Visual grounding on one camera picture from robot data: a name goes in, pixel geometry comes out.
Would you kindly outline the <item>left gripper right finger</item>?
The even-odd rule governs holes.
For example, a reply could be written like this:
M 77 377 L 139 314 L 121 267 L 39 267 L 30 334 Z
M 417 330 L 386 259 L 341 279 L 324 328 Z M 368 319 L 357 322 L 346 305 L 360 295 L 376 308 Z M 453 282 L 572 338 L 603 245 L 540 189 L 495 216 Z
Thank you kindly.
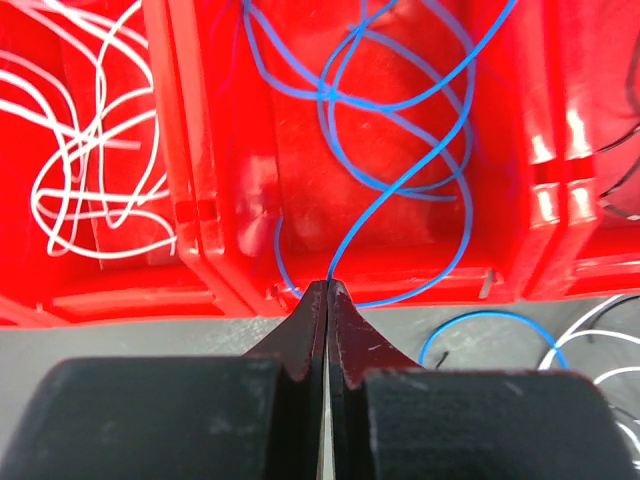
M 338 479 L 635 479 L 604 396 L 567 371 L 424 369 L 328 287 Z

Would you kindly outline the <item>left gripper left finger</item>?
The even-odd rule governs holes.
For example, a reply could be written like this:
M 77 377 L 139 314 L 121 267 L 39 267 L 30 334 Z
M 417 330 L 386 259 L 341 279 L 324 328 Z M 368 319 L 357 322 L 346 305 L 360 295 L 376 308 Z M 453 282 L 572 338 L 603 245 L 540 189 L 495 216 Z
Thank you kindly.
M 240 356 L 97 357 L 42 379 L 5 479 L 314 479 L 328 285 Z

